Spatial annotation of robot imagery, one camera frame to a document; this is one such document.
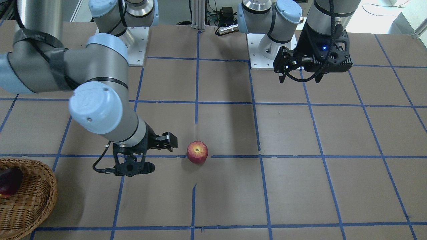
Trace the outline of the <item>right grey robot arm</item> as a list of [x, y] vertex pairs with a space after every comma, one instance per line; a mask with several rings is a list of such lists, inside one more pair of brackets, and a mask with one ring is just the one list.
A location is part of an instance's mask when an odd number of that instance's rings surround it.
[[14, 12], [18, 29], [13, 51], [1, 54], [1, 88], [15, 94], [71, 91], [71, 117], [113, 144], [115, 166], [96, 172], [152, 173], [155, 165], [145, 155], [157, 135], [129, 105], [124, 42], [97, 33], [84, 48], [64, 47], [60, 0], [16, 0]]

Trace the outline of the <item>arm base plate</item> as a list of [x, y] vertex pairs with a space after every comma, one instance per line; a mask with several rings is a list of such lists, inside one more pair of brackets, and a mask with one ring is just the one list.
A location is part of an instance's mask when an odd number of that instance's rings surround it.
[[273, 61], [279, 49], [284, 46], [293, 50], [297, 46], [296, 36], [285, 44], [272, 41], [267, 34], [247, 34], [248, 52], [251, 68], [254, 70], [273, 70]]
[[104, 58], [99, 60], [99, 66], [103, 69], [113, 69], [124, 61], [128, 66], [143, 67], [148, 32], [148, 26], [127, 28], [124, 34], [119, 37], [97, 32], [87, 40], [86, 47], [92, 44], [97, 46], [96, 49], [100, 52], [96, 53], [95, 56]]

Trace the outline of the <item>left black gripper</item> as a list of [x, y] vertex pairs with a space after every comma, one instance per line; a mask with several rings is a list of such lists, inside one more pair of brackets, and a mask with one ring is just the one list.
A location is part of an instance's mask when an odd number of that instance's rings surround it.
[[[342, 25], [337, 25], [335, 29], [335, 34], [331, 36], [320, 34], [305, 25], [294, 49], [293, 56], [297, 63], [303, 64], [306, 71], [316, 72], [324, 67], [315, 76], [316, 84], [320, 83], [326, 73], [346, 72], [353, 66], [348, 34]], [[281, 73], [279, 83], [283, 84], [285, 78], [286, 73]]]

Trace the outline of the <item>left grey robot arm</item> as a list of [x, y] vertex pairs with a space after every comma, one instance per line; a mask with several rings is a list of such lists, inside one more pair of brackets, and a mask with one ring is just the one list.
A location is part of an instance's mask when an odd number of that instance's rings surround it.
[[314, 0], [294, 49], [291, 42], [303, 15], [294, 0], [243, 0], [238, 5], [239, 31], [264, 34], [259, 47], [273, 60], [273, 69], [296, 82], [319, 83], [328, 73], [348, 71], [353, 62], [346, 26], [359, 0]]

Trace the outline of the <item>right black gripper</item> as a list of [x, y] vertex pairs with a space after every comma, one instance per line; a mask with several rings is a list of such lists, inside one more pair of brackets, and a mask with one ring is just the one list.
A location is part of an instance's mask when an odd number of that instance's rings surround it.
[[155, 171], [155, 165], [145, 161], [148, 149], [153, 146], [157, 135], [146, 125], [146, 132], [140, 143], [132, 147], [113, 144], [113, 158], [115, 161], [114, 175], [132, 177], [139, 174], [149, 174]]

